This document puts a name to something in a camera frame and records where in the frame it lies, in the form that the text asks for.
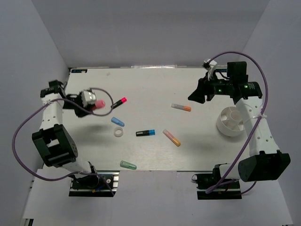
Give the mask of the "pink capped clear tube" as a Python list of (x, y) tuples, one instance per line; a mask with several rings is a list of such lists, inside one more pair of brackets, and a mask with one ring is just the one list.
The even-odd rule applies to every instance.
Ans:
[(96, 109), (102, 109), (105, 107), (105, 102), (103, 100), (97, 100), (95, 104), (92, 106), (91, 110), (94, 111)]

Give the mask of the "pink black highlighter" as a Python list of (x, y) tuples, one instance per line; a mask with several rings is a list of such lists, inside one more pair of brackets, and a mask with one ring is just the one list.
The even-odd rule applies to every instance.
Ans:
[(124, 104), (126, 101), (127, 101), (126, 97), (121, 98), (120, 100), (118, 100), (111, 106), (111, 109), (115, 109), (115, 108), (119, 107), (120, 105)]

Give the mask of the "blue black highlighter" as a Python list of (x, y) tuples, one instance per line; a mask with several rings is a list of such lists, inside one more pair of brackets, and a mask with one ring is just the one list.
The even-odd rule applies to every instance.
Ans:
[(142, 130), (142, 131), (137, 131), (135, 135), (137, 137), (144, 137), (144, 136), (154, 136), (156, 134), (154, 129), (149, 129), (149, 130)]

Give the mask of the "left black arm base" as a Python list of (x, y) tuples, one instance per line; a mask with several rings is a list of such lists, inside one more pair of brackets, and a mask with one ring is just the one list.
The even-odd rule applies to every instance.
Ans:
[(70, 197), (113, 197), (119, 183), (119, 171), (98, 171), (98, 176), (73, 178)]

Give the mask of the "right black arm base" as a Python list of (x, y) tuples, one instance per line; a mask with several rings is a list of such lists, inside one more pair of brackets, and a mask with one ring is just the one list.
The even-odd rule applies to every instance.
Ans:
[(214, 168), (212, 171), (194, 174), (191, 178), (197, 184), (198, 200), (239, 200), (242, 199), (240, 183), (237, 180), (225, 179), (211, 193), (207, 194), (206, 189), (217, 184), (221, 178), (220, 170)]

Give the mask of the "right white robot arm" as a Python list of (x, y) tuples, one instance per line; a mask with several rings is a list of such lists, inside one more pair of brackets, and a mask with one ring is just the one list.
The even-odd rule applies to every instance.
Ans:
[(277, 180), (291, 159), (289, 154), (280, 151), (272, 136), (266, 116), (262, 112), (265, 101), (262, 99), (260, 85), (248, 80), (246, 62), (229, 62), (226, 79), (216, 76), (216, 63), (205, 62), (203, 66), (207, 73), (198, 80), (196, 90), (188, 99), (203, 104), (216, 95), (232, 98), (249, 141), (249, 157), (238, 160), (235, 165), (219, 165), (219, 172), (212, 176), (213, 184), (222, 188), (230, 179), (241, 179), (244, 182)]

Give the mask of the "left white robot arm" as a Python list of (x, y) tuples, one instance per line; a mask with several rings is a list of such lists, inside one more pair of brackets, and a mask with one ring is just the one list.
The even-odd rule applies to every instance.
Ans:
[(99, 184), (99, 176), (94, 166), (78, 158), (76, 144), (63, 125), (63, 110), (74, 110), (76, 116), (88, 115), (72, 103), (76, 103), (87, 111), (95, 106), (96, 95), (86, 89), (77, 95), (66, 94), (63, 83), (50, 81), (49, 87), (40, 92), (45, 109), (39, 131), (32, 134), (32, 140), (48, 167), (64, 168), (71, 172), (85, 172), (83, 182), (90, 188)]

